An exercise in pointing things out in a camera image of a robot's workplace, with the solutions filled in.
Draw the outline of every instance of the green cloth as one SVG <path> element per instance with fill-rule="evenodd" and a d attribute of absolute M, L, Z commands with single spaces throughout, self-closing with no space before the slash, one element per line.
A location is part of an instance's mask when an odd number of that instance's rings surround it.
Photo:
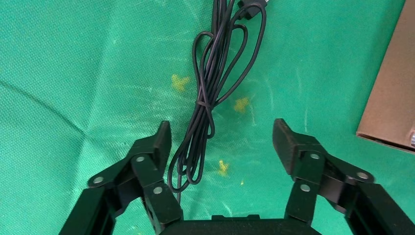
<path fill-rule="evenodd" d="M 172 126 L 172 154 L 193 111 L 191 46 L 211 0 L 1 1 L 0 234 L 58 234 L 86 181 L 136 139 Z M 282 218 L 293 184 L 272 146 L 275 118 L 371 172 L 415 220 L 413 155 L 355 136 L 404 0 L 270 0 L 257 61 L 215 108 L 202 182 L 185 219 Z M 260 18 L 226 88 L 251 56 Z M 241 42 L 232 39 L 231 56 Z M 313 227 L 351 234 L 318 198 Z M 150 235 L 139 200 L 115 235 Z"/>

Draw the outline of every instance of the cable connector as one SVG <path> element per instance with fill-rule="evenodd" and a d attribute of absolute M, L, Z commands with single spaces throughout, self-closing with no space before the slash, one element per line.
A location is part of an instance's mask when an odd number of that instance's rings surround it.
<path fill-rule="evenodd" d="M 259 4 L 261 4 L 264 8 L 267 6 L 267 2 L 268 0 L 241 0 L 238 2 L 238 6 L 239 8 L 250 4 L 252 2 L 258 2 Z M 261 10 L 258 9 L 258 7 L 250 7 L 247 10 L 245 10 L 245 12 L 243 12 L 240 16 L 239 19 L 241 20 L 242 18 L 245 18 L 247 20 L 252 19 L 254 16 L 256 16 L 259 12 L 261 12 Z"/>

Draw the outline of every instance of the cardboard box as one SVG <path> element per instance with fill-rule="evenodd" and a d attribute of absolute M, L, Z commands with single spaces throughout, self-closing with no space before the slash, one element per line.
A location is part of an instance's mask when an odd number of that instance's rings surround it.
<path fill-rule="evenodd" d="M 415 0 L 406 1 L 356 135 L 415 153 Z"/>

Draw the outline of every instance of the black cable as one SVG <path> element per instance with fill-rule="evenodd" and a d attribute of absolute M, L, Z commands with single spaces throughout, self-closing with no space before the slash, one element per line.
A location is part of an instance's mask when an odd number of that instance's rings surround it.
<path fill-rule="evenodd" d="M 234 0 L 230 0 L 228 5 L 227 0 L 214 0 L 211 23 L 212 32 L 203 31 L 199 33 L 193 43 L 192 56 L 198 95 L 186 135 L 173 156 L 167 175 L 167 183 L 171 190 L 177 193 L 177 200 L 179 202 L 181 192 L 190 184 L 195 185 L 202 179 L 206 143 L 208 139 L 215 135 L 212 109 L 228 98 L 248 74 L 258 55 L 259 47 L 261 46 L 262 38 L 264 36 L 266 24 L 266 12 L 264 6 L 258 2 L 252 1 L 243 5 L 231 18 L 233 5 Z M 242 15 L 245 15 L 246 11 L 252 7 L 258 8 L 262 15 L 261 27 L 254 53 L 247 67 L 234 85 L 223 96 L 218 98 L 226 79 L 244 51 L 248 40 L 247 28 L 242 24 L 235 24 L 235 22 Z M 223 74 L 228 57 L 231 35 L 234 29 L 242 29 L 244 38 L 239 51 Z M 203 51 L 198 65 L 196 47 L 203 36 L 209 36 L 210 40 Z M 178 173 L 177 188 L 172 184 L 173 169 L 176 164 Z M 186 176 L 187 180 L 182 184 L 183 176 Z"/>

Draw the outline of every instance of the yellow stain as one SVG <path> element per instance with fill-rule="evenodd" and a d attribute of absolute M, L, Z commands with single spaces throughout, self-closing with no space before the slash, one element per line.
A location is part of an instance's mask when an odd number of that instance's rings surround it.
<path fill-rule="evenodd" d="M 246 112 L 245 108 L 248 105 L 249 105 L 249 100 L 247 97 L 242 98 L 242 99 L 237 99 L 236 104 L 233 107 L 233 109 L 235 109 L 235 111 L 237 111 L 238 113 L 244 114 Z"/>
<path fill-rule="evenodd" d="M 180 78 L 177 74 L 173 74 L 171 76 L 171 85 L 174 89 L 176 89 L 179 92 L 184 92 L 185 88 L 184 86 L 190 82 L 189 77 Z"/>
<path fill-rule="evenodd" d="M 228 163 L 226 163 L 226 164 L 223 163 L 223 160 L 220 160 L 219 161 L 219 170 L 218 171 L 219 171 L 219 174 L 220 175 L 225 176 L 228 168 L 229 168 L 229 164 Z"/>

